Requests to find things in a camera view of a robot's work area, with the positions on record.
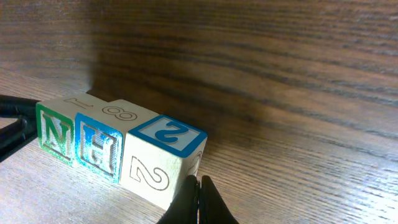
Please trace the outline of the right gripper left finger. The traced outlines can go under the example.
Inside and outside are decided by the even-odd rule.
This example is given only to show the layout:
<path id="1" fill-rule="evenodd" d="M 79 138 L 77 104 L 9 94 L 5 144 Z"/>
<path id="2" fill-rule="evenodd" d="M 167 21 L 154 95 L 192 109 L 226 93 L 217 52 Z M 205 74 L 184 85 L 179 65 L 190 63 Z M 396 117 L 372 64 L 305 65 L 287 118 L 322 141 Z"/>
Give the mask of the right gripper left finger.
<path id="1" fill-rule="evenodd" d="M 16 119 L 1 128 L 1 162 L 37 137 L 35 107 L 38 100 L 1 95 L 1 117 Z"/>

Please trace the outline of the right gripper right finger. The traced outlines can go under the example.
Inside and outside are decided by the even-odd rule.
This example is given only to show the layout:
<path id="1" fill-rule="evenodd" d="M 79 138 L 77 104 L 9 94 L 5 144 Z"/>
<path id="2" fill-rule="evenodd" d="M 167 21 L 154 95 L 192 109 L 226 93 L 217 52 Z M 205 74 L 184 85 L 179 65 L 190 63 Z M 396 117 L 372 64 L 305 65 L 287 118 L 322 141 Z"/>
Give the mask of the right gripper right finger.
<path id="1" fill-rule="evenodd" d="M 184 180 L 157 224 L 238 224 L 208 175 Z"/>

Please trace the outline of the number 2 wooden block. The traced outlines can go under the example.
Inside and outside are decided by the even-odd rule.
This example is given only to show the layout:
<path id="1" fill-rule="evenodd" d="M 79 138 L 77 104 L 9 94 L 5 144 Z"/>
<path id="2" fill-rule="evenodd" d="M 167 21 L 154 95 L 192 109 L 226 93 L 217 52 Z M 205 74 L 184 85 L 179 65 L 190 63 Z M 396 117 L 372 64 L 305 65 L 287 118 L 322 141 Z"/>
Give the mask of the number 2 wooden block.
<path id="1" fill-rule="evenodd" d="M 126 134 L 120 184 L 167 210 L 188 175 L 196 175 L 208 135 L 166 115 Z"/>

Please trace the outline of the blue H wooden block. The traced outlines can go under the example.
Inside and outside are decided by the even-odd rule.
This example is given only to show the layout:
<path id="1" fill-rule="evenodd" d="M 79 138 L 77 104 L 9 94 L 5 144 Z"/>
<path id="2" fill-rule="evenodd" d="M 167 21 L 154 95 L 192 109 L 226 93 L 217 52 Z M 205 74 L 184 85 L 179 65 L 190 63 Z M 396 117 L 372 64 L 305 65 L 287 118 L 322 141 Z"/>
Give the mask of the blue H wooden block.
<path id="1" fill-rule="evenodd" d="M 77 163 L 111 183 L 119 183 L 127 132 L 156 116 L 158 113 L 126 100 L 77 113 Z"/>

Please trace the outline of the green N wooden block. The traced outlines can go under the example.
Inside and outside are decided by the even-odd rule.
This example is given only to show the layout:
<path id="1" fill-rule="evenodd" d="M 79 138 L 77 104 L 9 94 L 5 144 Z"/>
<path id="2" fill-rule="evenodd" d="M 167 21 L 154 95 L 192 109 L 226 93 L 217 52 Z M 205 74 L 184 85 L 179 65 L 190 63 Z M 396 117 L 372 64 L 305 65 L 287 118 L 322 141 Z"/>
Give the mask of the green N wooden block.
<path id="1" fill-rule="evenodd" d="M 40 148 L 75 166 L 75 116 L 104 104 L 104 100 L 87 93 L 38 102 L 35 112 Z"/>

